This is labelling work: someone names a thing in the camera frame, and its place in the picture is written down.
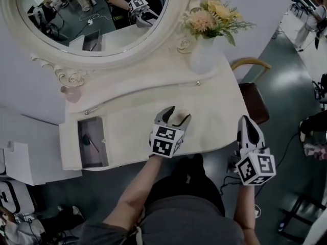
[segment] ornate mirror frame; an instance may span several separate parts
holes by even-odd
[[[84,84],[83,76],[89,71],[110,70],[147,57],[174,32],[189,1],[168,0],[158,24],[135,43],[123,48],[122,53],[109,56],[105,56],[104,52],[73,50],[54,42],[27,21],[27,16],[20,14],[20,5],[16,0],[1,0],[0,5],[10,32],[21,45],[32,52],[32,60],[54,71],[64,85],[80,86]]]

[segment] black and white marker cube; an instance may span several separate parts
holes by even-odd
[[[134,11],[143,9],[144,7],[147,6],[147,4],[148,2],[145,0],[132,0],[131,2],[129,2],[129,9],[131,13],[133,13]]]
[[[251,152],[236,167],[243,185],[262,185],[276,175],[275,159],[269,154]]]
[[[172,158],[182,144],[185,132],[162,125],[154,125],[151,135],[151,152]]]

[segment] flower vase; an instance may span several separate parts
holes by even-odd
[[[191,69],[198,75],[210,72],[216,64],[217,52],[214,49],[214,38],[198,38],[197,44],[191,52]]]

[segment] open drawer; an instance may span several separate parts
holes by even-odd
[[[59,125],[60,150],[64,169],[101,168],[109,165],[104,124],[106,116]]]

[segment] gray shirt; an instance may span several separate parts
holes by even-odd
[[[165,198],[151,204],[140,223],[144,245],[243,245],[240,226],[221,216],[209,201],[189,195]],[[106,224],[85,225],[79,245],[136,244],[135,235]]]

